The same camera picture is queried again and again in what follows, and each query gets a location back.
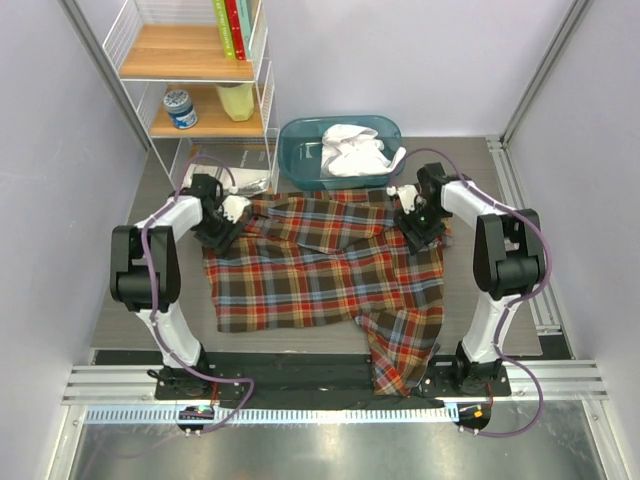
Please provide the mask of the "plaid flannel long sleeve shirt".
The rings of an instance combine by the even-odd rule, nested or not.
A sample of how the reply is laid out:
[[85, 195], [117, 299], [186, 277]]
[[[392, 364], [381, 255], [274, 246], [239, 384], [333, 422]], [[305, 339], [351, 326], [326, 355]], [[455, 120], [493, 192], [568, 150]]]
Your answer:
[[243, 333], [354, 322], [374, 390], [408, 396], [444, 321], [440, 235], [417, 253], [382, 188], [260, 195], [224, 254], [203, 252], [218, 328]]

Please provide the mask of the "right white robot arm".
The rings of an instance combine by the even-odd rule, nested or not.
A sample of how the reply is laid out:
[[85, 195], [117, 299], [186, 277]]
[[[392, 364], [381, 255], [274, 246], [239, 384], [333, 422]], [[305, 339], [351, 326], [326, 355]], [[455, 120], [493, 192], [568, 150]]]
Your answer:
[[469, 330], [444, 370], [454, 391], [479, 395], [498, 381], [503, 343], [519, 305], [543, 287], [548, 273], [539, 216], [489, 196], [465, 175], [447, 175], [439, 163], [419, 169], [418, 184], [389, 187], [400, 207], [394, 223], [415, 255], [444, 233], [453, 216], [474, 231], [472, 273], [479, 290]]

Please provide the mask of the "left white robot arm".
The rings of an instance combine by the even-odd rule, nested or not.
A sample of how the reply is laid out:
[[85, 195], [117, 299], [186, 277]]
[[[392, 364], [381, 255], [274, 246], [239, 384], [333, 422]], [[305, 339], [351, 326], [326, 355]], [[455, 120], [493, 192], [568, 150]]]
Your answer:
[[112, 230], [110, 294], [144, 322], [161, 351], [162, 367], [147, 372], [156, 381], [156, 399], [200, 399], [214, 389], [206, 350], [179, 304], [177, 242], [191, 232], [222, 256], [251, 215], [251, 201], [234, 187], [225, 190], [216, 178], [195, 173], [146, 219]]

